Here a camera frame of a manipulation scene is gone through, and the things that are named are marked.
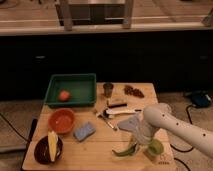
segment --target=yellow cheese wedge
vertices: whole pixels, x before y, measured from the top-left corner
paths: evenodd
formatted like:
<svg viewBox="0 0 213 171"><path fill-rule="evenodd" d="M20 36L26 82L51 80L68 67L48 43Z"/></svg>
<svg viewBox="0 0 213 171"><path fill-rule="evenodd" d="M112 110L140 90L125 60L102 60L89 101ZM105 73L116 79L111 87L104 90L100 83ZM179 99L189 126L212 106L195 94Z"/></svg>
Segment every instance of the yellow cheese wedge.
<svg viewBox="0 0 213 171"><path fill-rule="evenodd" d="M58 135L54 131L48 132L48 146L51 162L54 162L56 158L57 142L58 142Z"/></svg>

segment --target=cable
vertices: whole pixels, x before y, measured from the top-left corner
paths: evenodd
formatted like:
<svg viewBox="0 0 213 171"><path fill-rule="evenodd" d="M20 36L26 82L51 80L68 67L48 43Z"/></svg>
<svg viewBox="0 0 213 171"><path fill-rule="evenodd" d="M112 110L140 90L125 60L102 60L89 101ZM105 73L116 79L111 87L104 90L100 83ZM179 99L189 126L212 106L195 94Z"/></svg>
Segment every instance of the cable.
<svg viewBox="0 0 213 171"><path fill-rule="evenodd" d="M20 4L20 0L16 0L14 4L12 4L11 6L6 6L6 7L0 7L0 9L10 9L10 8L15 8Z"/></svg>
<svg viewBox="0 0 213 171"><path fill-rule="evenodd" d="M26 142L28 142L28 139L25 138L24 136L22 136L14 127L13 125L4 117L4 115L2 113L0 113L0 116L4 119L5 122L7 122L7 124L16 132L16 134L18 134L22 139L24 139Z"/></svg>
<svg viewBox="0 0 213 171"><path fill-rule="evenodd" d="M188 116L188 119L189 119L190 124L193 125L192 119L191 119L191 116L190 116L190 112L189 112L189 109L190 109L191 107L194 107L194 105L193 105L193 104L190 104L190 105L188 105L188 106L186 107L186 113L187 113L187 116ZM194 147L191 147L191 148L188 149L188 150L180 150L180 149L176 148L176 147L175 147L174 145L172 145L172 144L170 144L170 146L171 146L174 150L176 150L176 151L178 151L178 152L181 152L181 153L188 153L188 152L190 152L190 151L192 151L192 150L194 149Z"/></svg>
<svg viewBox="0 0 213 171"><path fill-rule="evenodd" d="M187 166L187 164L184 163L182 160L180 160L180 159L178 159L176 157L174 158L174 160L176 160L176 161L180 162L181 164L183 164L188 171L191 171L191 169L189 168L189 166Z"/></svg>

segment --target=orange bowl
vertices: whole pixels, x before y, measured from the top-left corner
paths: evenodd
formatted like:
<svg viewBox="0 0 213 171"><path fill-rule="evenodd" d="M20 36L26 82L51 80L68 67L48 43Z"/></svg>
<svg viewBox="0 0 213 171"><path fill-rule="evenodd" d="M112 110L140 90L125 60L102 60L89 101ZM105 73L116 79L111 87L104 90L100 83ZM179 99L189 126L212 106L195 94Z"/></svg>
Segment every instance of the orange bowl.
<svg viewBox="0 0 213 171"><path fill-rule="evenodd" d="M58 134L69 133L74 126L74 112L68 108L56 109L48 120L49 129Z"/></svg>

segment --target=green tray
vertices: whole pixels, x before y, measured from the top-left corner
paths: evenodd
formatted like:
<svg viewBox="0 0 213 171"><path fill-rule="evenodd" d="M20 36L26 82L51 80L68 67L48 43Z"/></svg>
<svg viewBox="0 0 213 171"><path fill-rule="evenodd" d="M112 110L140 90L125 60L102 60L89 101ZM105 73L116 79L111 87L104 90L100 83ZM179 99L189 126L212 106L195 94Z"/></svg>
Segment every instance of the green tray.
<svg viewBox="0 0 213 171"><path fill-rule="evenodd" d="M67 102L60 102L61 90L71 93ZM95 74L55 74L52 75L44 103L49 107L92 106L96 102Z"/></svg>

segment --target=green pepper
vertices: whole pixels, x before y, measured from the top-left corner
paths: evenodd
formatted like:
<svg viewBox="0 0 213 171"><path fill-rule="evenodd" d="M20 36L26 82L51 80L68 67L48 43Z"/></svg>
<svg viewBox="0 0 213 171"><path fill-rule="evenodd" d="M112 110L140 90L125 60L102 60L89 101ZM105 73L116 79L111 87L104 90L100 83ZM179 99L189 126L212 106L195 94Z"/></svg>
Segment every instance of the green pepper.
<svg viewBox="0 0 213 171"><path fill-rule="evenodd" d="M121 152L116 152L115 150L112 150L112 152L117 156L117 157L124 157L124 156L131 156L135 153L137 147L137 143L133 144L131 147L129 147L127 150L121 151Z"/></svg>

